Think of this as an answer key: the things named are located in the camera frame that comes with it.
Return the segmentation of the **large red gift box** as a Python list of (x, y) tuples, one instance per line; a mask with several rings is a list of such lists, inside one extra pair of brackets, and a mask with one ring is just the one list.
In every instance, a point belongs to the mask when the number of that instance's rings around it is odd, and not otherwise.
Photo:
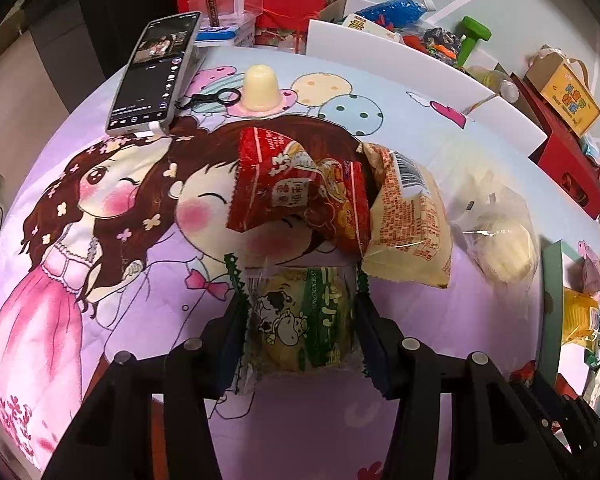
[(600, 217), (600, 165), (586, 156), (576, 136), (525, 79), (510, 75), (520, 93), (519, 108), (536, 122), (546, 140), (529, 158), (592, 219)]

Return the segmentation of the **clear bread bun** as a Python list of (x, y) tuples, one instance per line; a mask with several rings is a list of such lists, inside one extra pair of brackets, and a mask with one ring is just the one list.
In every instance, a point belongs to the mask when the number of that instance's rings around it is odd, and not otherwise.
[(465, 177), (452, 201), (451, 223), (487, 281), (504, 289), (531, 284), (539, 249), (527, 203), (493, 172)]

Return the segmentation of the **beige barcode snack packet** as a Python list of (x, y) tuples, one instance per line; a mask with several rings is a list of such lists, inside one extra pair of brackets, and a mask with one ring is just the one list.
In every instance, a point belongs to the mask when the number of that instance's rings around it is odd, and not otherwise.
[(386, 281), (448, 287), (453, 235), (434, 177), (385, 146), (363, 143), (360, 151), (378, 186), (362, 270)]

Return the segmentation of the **green cow snack packet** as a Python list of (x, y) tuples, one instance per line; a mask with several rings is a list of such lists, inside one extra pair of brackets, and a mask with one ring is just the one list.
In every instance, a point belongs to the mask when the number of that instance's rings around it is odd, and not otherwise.
[(266, 376), (363, 369), (353, 325), (356, 263), (247, 269), (232, 252), (224, 262), (248, 308), (231, 392), (245, 396)]

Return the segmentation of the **smartphone with lit screen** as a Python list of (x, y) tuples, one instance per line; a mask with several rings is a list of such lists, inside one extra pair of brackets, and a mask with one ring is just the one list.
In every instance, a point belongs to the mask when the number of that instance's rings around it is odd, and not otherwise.
[(106, 133), (167, 133), (187, 71), (195, 65), (201, 13), (185, 12), (147, 24), (126, 64), (112, 101)]

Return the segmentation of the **pink snack packet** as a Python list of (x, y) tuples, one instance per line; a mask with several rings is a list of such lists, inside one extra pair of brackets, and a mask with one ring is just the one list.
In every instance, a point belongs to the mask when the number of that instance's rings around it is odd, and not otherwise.
[(584, 240), (578, 243), (578, 254), (583, 259), (583, 292), (595, 296), (600, 293), (600, 256)]

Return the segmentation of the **yellow jelly cup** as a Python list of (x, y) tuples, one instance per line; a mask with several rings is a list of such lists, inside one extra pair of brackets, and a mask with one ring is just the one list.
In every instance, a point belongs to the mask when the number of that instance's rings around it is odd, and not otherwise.
[(252, 112), (268, 112), (282, 102), (276, 73), (272, 67), (258, 64), (245, 71), (242, 106)]

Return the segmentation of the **red snack packet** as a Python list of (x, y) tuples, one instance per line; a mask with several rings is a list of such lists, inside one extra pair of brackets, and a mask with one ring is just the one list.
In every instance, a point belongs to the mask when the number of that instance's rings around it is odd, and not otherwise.
[(245, 128), (226, 226), (243, 233), (293, 214), (343, 255), (362, 258), (370, 241), (362, 162), (335, 156), (314, 159), (283, 133)]

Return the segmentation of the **cartoon printed table cloth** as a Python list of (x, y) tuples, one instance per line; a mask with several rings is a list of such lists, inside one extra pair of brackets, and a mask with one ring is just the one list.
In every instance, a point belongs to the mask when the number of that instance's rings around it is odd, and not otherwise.
[[(228, 242), (238, 133), (263, 126), (308, 149), (350, 157), (358, 140), (385, 145), (434, 175), (448, 219), (460, 182), (493, 170), (526, 201), (536, 235), (600, 255), (600, 225), (499, 133), (397, 82), (309, 56), (221, 48), (188, 92), (237, 87), (248, 67), (275, 70), (280, 106), (264, 115), (219, 104), (183, 112), (166, 140), (107, 136), (115, 74), (47, 143), (0, 234), (0, 422), (35, 472), (79, 411), (87, 387), (121, 350), (166, 353), (221, 314), (233, 296)], [(442, 353), (484, 350), (512, 372), (540, 348), (540, 281), (520, 312), (454, 248), (447, 289), (373, 282), (374, 301)], [(227, 393), (207, 414), (229, 479), (378, 477), (396, 406), (350, 370), (311, 380), (268, 378)]]

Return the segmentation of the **white cardboard toy box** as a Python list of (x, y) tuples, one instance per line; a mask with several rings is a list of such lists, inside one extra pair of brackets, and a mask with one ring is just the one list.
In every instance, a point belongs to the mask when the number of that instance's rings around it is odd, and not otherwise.
[(478, 124), (501, 134), (527, 156), (546, 140), (546, 134), (513, 104), (471, 76), (406, 44), (396, 44), (342, 26), (366, 0), (337, 0), (309, 20), (306, 54), (341, 63), (404, 84)]

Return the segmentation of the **clear round bottle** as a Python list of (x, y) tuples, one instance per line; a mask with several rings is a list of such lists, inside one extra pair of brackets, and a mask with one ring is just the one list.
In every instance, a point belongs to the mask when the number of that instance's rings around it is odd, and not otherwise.
[(500, 70), (488, 70), (477, 65), (469, 66), (466, 72), (506, 102), (515, 103), (518, 101), (519, 89), (506, 73)]

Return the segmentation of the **yellow snack packet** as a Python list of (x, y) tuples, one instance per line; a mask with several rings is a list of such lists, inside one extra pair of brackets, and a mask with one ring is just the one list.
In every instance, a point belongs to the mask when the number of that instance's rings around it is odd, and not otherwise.
[(600, 334), (600, 304), (568, 287), (564, 288), (562, 298), (562, 344), (592, 349)]

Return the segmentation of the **yellow handled gift box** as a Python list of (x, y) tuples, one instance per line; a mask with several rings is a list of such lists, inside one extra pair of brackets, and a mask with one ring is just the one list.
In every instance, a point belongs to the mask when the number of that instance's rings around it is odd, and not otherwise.
[(530, 58), (526, 78), (579, 138), (600, 118), (585, 62), (543, 46)]

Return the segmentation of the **blue bead bottle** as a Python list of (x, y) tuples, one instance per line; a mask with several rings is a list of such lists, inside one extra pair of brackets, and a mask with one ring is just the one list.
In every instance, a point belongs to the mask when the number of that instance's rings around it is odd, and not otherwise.
[(402, 29), (435, 10), (434, 0), (388, 0), (366, 6), (356, 14), (386, 29)]

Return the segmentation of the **white card box in bin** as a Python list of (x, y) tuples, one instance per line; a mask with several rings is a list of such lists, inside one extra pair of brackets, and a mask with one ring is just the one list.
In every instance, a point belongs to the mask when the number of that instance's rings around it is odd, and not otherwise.
[(392, 30), (386, 29), (373, 21), (363, 18), (361, 15), (350, 13), (342, 22), (343, 27), (358, 30), (359, 32), (366, 32), (379, 38), (388, 39), (396, 44), (403, 44), (402, 37)]

